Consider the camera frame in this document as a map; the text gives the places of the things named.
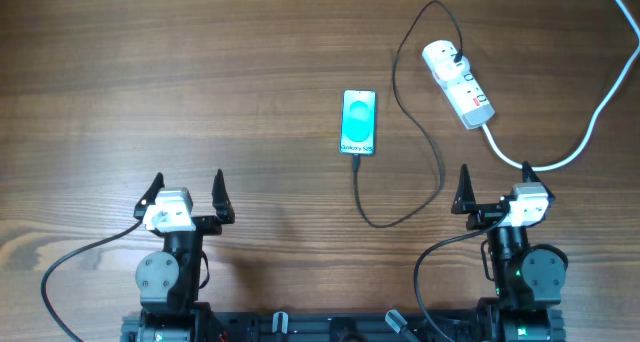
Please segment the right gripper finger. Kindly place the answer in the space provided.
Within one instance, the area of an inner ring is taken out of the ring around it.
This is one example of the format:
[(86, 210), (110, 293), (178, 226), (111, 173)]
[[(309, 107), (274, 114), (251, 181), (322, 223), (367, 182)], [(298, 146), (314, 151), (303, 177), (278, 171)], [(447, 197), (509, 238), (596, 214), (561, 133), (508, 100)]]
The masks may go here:
[(457, 191), (451, 207), (454, 215), (469, 214), (476, 212), (476, 199), (472, 187), (472, 181), (466, 164), (460, 168)]
[(550, 203), (555, 201), (555, 195), (551, 192), (551, 190), (538, 178), (536, 173), (533, 170), (533, 167), (527, 162), (524, 161), (522, 163), (522, 179), (525, 183), (539, 183), (545, 189), (547, 193), (547, 199)]

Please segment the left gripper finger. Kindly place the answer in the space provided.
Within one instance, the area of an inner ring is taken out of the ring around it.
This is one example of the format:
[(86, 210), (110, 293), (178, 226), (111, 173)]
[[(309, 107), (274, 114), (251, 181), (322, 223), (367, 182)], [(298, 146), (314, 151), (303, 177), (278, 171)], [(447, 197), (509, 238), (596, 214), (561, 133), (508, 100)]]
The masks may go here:
[(161, 172), (158, 172), (153, 182), (151, 183), (150, 187), (142, 195), (142, 197), (134, 207), (133, 217), (135, 219), (142, 219), (144, 217), (147, 209), (151, 205), (155, 204), (155, 199), (163, 187), (164, 187), (164, 176)]
[(220, 223), (233, 224), (234, 209), (226, 190), (224, 175), (221, 169), (217, 170), (214, 178), (211, 196), (212, 206), (215, 209), (216, 216)]

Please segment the Galaxy S25 smartphone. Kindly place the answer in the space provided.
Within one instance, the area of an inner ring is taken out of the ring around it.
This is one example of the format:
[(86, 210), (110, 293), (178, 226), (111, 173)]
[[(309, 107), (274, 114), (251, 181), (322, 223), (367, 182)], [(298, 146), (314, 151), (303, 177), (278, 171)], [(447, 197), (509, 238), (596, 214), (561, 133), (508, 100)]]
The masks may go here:
[(376, 92), (345, 90), (340, 147), (342, 154), (373, 155), (376, 136)]

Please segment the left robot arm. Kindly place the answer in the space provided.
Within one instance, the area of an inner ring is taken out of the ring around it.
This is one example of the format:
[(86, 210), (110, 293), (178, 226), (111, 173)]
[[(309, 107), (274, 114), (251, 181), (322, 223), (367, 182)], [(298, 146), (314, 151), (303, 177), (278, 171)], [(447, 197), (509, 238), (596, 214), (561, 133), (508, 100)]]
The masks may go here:
[(199, 291), (210, 280), (200, 277), (201, 268), (208, 265), (203, 238), (219, 235), (224, 225), (235, 222), (221, 170), (216, 173), (211, 195), (215, 213), (194, 216), (189, 190), (167, 188), (159, 173), (134, 207), (134, 218), (163, 239), (163, 248), (144, 257), (136, 269), (141, 312), (137, 318), (123, 320), (122, 341), (229, 339), (210, 304), (198, 300)]

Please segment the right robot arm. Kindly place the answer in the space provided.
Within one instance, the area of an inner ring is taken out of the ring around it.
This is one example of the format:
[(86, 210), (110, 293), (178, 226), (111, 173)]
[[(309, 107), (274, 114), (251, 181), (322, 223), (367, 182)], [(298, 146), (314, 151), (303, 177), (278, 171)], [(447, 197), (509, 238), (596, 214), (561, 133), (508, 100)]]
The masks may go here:
[(531, 245), (527, 230), (541, 224), (555, 196), (528, 163), (521, 183), (496, 203), (476, 201), (468, 167), (462, 165), (451, 212), (467, 217), (466, 229), (486, 237), (481, 244), (485, 277), (496, 288), (476, 308), (481, 341), (561, 342), (567, 339), (561, 289), (567, 255), (549, 244)]

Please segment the white USB charger plug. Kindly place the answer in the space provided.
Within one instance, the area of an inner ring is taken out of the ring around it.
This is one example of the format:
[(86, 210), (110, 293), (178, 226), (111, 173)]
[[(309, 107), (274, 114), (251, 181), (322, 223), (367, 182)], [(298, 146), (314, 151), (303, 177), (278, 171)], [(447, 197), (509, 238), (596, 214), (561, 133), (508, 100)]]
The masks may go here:
[(434, 65), (433, 76), (439, 83), (449, 83), (470, 70), (469, 62), (466, 57), (462, 57), (460, 61), (455, 62), (453, 58), (442, 60)]

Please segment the white power strip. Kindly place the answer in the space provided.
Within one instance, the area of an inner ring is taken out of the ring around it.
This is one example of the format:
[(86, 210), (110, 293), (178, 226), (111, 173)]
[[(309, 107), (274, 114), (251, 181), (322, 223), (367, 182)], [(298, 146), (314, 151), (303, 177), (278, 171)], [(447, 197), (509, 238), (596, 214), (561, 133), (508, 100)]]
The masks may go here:
[[(432, 76), (437, 62), (450, 58), (458, 62), (462, 57), (464, 56), (459, 53), (454, 44), (447, 40), (434, 41), (425, 46), (422, 51), (422, 58)], [(449, 83), (439, 84), (434, 80), (441, 87), (463, 126), (467, 130), (472, 130), (485, 125), (494, 116), (495, 110), (472, 74), (470, 63), (469, 66), (468, 73)]]

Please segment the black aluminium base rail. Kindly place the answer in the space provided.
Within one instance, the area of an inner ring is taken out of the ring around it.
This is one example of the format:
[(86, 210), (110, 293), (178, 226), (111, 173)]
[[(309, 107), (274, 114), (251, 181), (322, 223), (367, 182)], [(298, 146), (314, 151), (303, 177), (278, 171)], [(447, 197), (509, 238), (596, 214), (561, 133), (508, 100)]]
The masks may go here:
[(218, 313), (196, 334), (193, 318), (126, 317), (122, 341), (551, 341), (567, 339), (562, 312), (517, 312), (501, 316), (482, 309), (436, 310), (401, 320), (373, 314)]

